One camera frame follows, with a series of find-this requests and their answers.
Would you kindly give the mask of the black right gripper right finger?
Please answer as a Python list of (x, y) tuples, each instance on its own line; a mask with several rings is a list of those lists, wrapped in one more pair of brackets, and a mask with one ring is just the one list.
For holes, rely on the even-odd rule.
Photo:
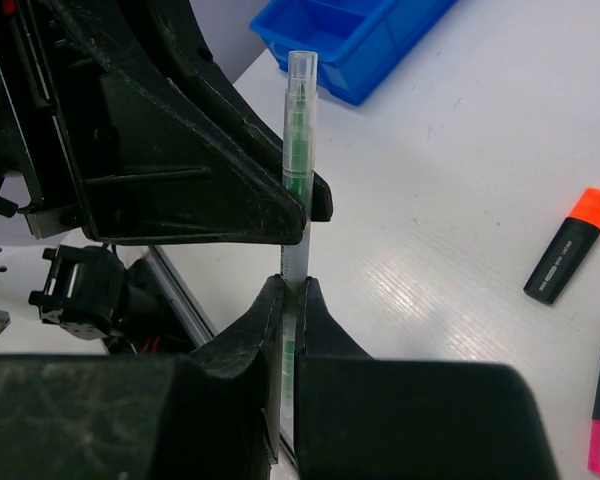
[(513, 368), (380, 360), (330, 314), (320, 283), (298, 302), (294, 451), (303, 479), (555, 479), (534, 396)]

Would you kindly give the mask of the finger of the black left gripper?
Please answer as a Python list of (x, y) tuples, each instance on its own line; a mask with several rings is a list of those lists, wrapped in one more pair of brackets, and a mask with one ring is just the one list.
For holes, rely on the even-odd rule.
[[(174, 113), (197, 150), (189, 161), (205, 177), (185, 201), (199, 222), (301, 222), (304, 208), (282, 183), (282, 141), (252, 110), (214, 62), (187, 1), (164, 4), (164, 75), (179, 98)], [(314, 181), (325, 221), (333, 207), (328, 185)]]
[(49, 55), (85, 222), (132, 244), (294, 244), (282, 143), (215, 64), (186, 1), (53, 1)]

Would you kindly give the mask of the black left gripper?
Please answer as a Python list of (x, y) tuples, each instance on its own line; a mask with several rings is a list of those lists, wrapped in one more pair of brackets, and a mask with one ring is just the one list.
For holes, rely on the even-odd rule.
[(100, 233), (97, 1), (0, 1), (0, 176), (24, 177), (31, 233)]

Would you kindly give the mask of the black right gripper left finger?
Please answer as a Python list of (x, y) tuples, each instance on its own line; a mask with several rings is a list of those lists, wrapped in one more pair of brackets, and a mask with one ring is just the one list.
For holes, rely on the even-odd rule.
[(266, 479), (284, 286), (186, 354), (0, 355), (0, 479)]

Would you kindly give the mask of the green gel pen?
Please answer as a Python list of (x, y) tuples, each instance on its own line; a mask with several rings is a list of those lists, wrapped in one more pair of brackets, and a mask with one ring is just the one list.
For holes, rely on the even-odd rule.
[(283, 301), (283, 356), (281, 434), (293, 444), (294, 353), (300, 287), (308, 276), (311, 211), (314, 185), (318, 54), (291, 51), (285, 91), (283, 127), (283, 185), (301, 204), (301, 241), (283, 246), (280, 273), (285, 282)]

